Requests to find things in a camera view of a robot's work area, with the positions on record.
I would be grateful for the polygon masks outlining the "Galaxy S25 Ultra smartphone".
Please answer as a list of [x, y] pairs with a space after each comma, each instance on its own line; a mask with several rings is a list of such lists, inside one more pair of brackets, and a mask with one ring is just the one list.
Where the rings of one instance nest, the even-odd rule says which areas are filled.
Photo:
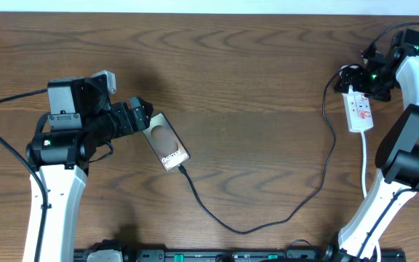
[[151, 118], [150, 126], [143, 130], [143, 134], [160, 164], [167, 172], [191, 158], [182, 140], [163, 112]]

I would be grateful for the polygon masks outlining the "white power strip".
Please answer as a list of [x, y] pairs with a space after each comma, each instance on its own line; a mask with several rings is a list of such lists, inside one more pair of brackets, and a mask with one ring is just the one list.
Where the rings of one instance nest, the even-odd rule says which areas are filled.
[[352, 133], [364, 134], [374, 126], [370, 101], [363, 92], [359, 92], [352, 84], [352, 71], [358, 67], [353, 65], [351, 68], [345, 68], [343, 66], [344, 71], [340, 76], [345, 85], [342, 95], [348, 130]]

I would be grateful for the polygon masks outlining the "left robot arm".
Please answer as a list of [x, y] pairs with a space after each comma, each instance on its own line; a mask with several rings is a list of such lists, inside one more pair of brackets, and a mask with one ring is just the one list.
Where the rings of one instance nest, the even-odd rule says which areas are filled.
[[97, 148], [145, 130], [153, 106], [139, 97], [111, 103], [109, 71], [47, 84], [50, 111], [27, 146], [31, 212], [24, 261], [72, 261], [81, 195]]

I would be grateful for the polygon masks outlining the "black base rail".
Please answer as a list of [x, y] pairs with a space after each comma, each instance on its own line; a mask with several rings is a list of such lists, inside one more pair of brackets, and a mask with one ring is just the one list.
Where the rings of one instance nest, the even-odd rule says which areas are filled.
[[320, 261], [318, 250], [313, 248], [288, 251], [165, 251], [165, 250], [85, 250], [73, 255], [74, 262], [81, 261], [131, 261], [131, 262], [256, 262], [256, 261]]

